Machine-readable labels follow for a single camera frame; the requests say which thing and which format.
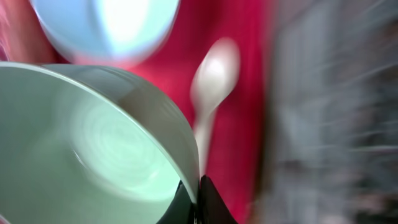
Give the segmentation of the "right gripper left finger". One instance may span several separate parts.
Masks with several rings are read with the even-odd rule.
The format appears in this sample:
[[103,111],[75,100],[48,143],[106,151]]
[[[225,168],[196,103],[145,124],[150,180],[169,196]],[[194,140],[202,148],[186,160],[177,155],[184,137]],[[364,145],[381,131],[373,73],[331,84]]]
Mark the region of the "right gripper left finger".
[[188,192],[179,182],[174,198],[157,224],[194,224],[195,209]]

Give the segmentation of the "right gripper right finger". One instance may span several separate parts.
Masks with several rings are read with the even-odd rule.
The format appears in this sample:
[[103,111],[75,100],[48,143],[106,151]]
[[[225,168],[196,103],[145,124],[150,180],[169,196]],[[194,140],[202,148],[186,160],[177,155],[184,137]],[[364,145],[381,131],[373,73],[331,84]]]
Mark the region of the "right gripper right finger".
[[198,212],[202,224],[238,224],[206,175],[200,179]]

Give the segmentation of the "green bowl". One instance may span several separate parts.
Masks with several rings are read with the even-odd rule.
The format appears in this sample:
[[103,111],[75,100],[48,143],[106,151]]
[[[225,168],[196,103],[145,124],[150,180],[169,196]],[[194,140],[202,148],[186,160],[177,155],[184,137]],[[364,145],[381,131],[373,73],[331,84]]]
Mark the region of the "green bowl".
[[198,149],[178,106],[120,68],[1,63],[1,222],[157,223]]

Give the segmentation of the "white plastic spoon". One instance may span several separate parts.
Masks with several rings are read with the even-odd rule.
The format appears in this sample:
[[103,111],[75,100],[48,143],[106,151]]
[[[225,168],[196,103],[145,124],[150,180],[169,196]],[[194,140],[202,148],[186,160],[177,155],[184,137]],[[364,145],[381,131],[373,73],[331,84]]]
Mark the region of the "white plastic spoon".
[[234,90],[239,69],[238,45],[233,39],[224,37],[210,47],[193,77],[190,95],[195,109],[193,132],[198,147],[200,176],[205,175],[216,111]]

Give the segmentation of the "light blue bowl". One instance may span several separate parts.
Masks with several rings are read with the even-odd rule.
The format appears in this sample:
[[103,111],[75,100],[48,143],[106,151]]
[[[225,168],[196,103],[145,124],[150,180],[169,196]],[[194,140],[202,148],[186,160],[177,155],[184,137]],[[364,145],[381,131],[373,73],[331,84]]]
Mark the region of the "light blue bowl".
[[30,0],[54,49],[71,63],[139,63],[170,33],[180,0]]

